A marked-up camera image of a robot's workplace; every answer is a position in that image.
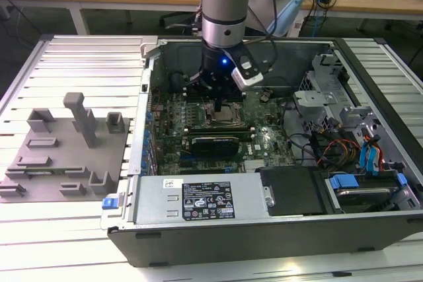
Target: warning label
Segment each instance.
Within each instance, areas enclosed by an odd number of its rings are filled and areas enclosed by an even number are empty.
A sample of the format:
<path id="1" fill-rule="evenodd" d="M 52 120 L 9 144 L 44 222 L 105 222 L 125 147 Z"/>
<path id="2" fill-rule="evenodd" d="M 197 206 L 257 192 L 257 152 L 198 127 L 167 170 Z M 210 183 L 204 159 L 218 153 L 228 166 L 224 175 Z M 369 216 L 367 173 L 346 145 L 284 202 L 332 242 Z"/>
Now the warning label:
<path id="1" fill-rule="evenodd" d="M 231 183 L 183 184 L 182 217 L 186 221 L 235 218 Z"/>

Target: green circuit board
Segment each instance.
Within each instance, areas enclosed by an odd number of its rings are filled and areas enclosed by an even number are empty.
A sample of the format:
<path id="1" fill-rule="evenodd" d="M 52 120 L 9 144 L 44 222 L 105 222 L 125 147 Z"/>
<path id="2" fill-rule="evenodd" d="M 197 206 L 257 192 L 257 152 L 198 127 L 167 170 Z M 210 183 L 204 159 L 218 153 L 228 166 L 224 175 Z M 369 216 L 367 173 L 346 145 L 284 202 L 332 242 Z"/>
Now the green circuit board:
<path id="1" fill-rule="evenodd" d="M 155 142 L 159 148 L 158 174 L 253 172 L 258 166 L 295 164 L 278 118 L 282 101 L 275 98 L 262 102 L 261 96 L 261 92 L 248 92 L 242 101 L 224 104 L 226 118 L 211 122 L 206 111 L 209 101 L 187 102 L 179 94 L 162 94 L 159 99 L 154 94 L 151 108 L 155 116 Z M 187 135 L 186 128 L 190 131 L 218 128 L 221 131 L 218 136 L 239 137 L 238 153 L 224 159 L 198 159 L 190 153 L 189 142 L 194 137 L 208 135 L 201 132 Z"/>

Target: blue clip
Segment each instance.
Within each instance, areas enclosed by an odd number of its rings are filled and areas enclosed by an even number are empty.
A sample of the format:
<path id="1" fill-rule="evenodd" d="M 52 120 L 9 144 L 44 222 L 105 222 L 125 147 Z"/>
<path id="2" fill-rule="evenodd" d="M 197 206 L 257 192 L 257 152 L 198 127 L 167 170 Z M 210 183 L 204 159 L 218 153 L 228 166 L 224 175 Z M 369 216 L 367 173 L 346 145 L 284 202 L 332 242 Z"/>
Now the blue clip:
<path id="1" fill-rule="evenodd" d="M 104 210 L 117 209 L 118 203 L 119 203 L 118 198 L 106 197 L 106 198 L 103 198 L 101 208 L 103 208 Z"/>
<path id="2" fill-rule="evenodd" d="M 338 188 L 358 188 L 358 182 L 353 174 L 336 174 L 329 179 L 334 190 Z"/>
<path id="3" fill-rule="evenodd" d="M 403 173 L 398 173 L 397 174 L 397 178 L 398 178 L 398 182 L 399 184 L 403 187 L 406 186 L 408 184 L 407 179 L 405 178 L 405 175 Z"/>

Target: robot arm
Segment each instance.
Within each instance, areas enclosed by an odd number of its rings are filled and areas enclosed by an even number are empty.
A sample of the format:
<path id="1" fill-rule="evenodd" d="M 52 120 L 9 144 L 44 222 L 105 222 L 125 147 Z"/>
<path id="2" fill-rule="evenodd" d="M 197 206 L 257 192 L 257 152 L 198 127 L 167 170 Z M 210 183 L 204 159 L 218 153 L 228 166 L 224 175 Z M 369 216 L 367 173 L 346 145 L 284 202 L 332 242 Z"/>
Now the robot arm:
<path id="1" fill-rule="evenodd" d="M 302 0 L 279 0 L 276 20 L 273 0 L 202 0 L 202 65 L 194 84 L 200 94 L 216 101 L 217 111 L 234 90 L 247 90 L 261 82 L 262 74 L 270 68 L 263 61 L 255 61 L 243 42 L 247 22 L 262 30 L 247 19 L 249 3 L 268 30 L 280 20 L 281 33 L 294 20 Z"/>

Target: motherboard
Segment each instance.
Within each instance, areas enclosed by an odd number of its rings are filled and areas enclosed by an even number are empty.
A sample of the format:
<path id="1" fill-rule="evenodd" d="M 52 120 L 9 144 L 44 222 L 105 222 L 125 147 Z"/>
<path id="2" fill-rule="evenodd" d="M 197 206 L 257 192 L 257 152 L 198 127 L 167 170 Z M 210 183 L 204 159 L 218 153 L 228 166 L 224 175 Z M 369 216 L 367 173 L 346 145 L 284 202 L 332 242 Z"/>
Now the motherboard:
<path id="1" fill-rule="evenodd" d="M 247 92 L 214 111 L 214 103 L 153 91 L 158 175 L 254 172 L 295 164 L 280 123 L 283 98 Z"/>

